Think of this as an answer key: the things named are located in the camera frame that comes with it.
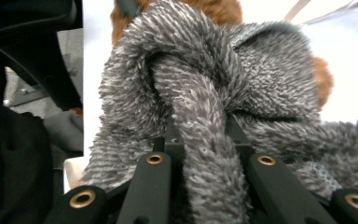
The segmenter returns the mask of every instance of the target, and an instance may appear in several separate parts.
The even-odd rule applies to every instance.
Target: gray knit fabric
[[[83,184],[110,190],[129,180],[172,116],[191,208],[181,222],[249,222],[227,114],[306,188],[324,197],[358,189],[358,123],[320,122],[307,39],[289,24],[218,27],[188,5],[158,1],[113,49],[100,94],[103,126]]]

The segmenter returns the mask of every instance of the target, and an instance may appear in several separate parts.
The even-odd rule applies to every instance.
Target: stuffed animal
[[[149,9],[155,0],[136,0],[142,12]],[[233,25],[242,23],[241,5],[237,0],[180,0],[202,11],[218,25]],[[131,19],[123,15],[119,7],[114,7],[111,13],[113,23],[112,45],[117,45],[123,31],[130,25]],[[330,74],[327,62],[319,57],[313,57],[314,79],[318,92],[319,111],[327,103],[334,86],[333,76]]]

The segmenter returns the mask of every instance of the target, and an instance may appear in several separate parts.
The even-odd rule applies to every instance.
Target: gray sweater
[[[307,38],[290,24],[218,27],[186,4],[158,1],[112,50],[100,94],[103,126],[83,184],[110,190],[131,179],[172,116],[185,141],[191,211],[175,222],[249,222],[227,114],[307,189],[327,198],[358,189],[358,123],[320,121]]]

